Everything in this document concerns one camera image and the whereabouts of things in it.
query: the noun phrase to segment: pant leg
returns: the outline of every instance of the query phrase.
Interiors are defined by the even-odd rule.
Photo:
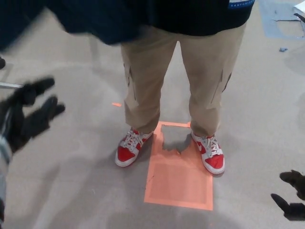
[[[150,27],[139,40],[122,45],[125,117],[135,130],[150,133],[158,125],[161,88],[176,44],[177,35]]]
[[[219,126],[221,95],[231,77],[245,26],[213,36],[179,37],[190,82],[191,128],[198,136],[211,136]]]

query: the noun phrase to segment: concrete floor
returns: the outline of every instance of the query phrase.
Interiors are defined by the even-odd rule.
[[[285,23],[288,32],[295,24]],[[8,176],[7,229],[292,229],[270,197],[300,202],[279,173],[305,172],[305,45],[264,35],[258,5],[223,96],[218,140],[226,172],[213,178],[213,211],[144,203],[150,149],[132,167],[114,164],[126,93],[119,47],[64,33],[46,14],[5,55],[10,83],[52,74],[66,103],[52,130],[15,156]],[[285,53],[280,47],[287,47]],[[187,123],[188,81],[177,46],[166,75],[161,121]],[[189,130],[167,127],[167,144]]]

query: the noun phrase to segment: orange tape marking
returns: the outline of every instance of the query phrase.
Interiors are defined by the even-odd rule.
[[[192,141],[181,154],[164,150],[162,126],[190,128],[190,123],[159,122],[153,136],[145,203],[213,210],[213,177]]]
[[[121,107],[121,106],[122,106],[122,104],[118,104],[118,103],[112,103],[112,105],[118,106],[118,107]]]

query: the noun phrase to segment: sneaker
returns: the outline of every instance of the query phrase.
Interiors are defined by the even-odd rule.
[[[139,133],[131,129],[127,136],[120,142],[116,151],[115,164],[119,167],[130,166],[138,157],[144,142],[146,142],[153,132],[149,134]]]
[[[222,174],[224,172],[224,154],[215,136],[202,138],[196,136],[192,131],[192,138],[201,153],[204,167],[212,174]]]

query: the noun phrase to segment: shoelace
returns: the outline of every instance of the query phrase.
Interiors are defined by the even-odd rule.
[[[216,138],[212,137],[212,138],[208,138],[207,140],[208,140],[208,148],[211,149],[211,153],[209,154],[209,157],[211,158],[214,155],[220,155],[219,145]]]
[[[143,145],[141,136],[136,134],[133,130],[128,131],[126,139],[124,141],[124,147],[129,149],[130,151],[133,151],[139,143]]]

